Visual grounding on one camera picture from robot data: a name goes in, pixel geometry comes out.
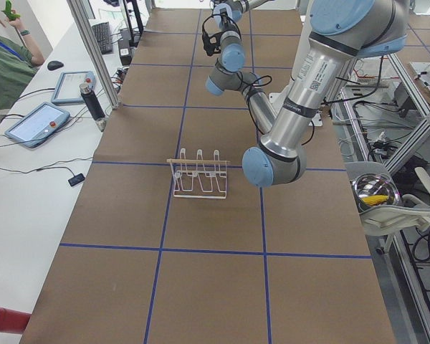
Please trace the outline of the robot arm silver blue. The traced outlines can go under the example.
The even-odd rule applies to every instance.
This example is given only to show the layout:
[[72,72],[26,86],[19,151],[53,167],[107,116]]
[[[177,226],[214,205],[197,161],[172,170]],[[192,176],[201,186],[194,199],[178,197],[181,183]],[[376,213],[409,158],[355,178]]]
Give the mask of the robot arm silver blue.
[[290,183],[305,170],[301,137],[342,66],[380,57],[406,43],[408,1],[314,1],[310,50],[272,127],[243,155],[247,180],[258,187]]
[[225,91],[239,92],[244,98],[250,117],[259,133],[268,133],[277,117],[269,98],[262,89],[272,81],[269,75],[260,77],[244,72],[245,50],[237,22],[242,14],[263,5],[263,1],[213,1],[213,9],[207,21],[213,19],[219,29],[209,34],[201,27],[202,42],[208,56],[217,55],[213,70],[206,80],[206,89],[213,95]]

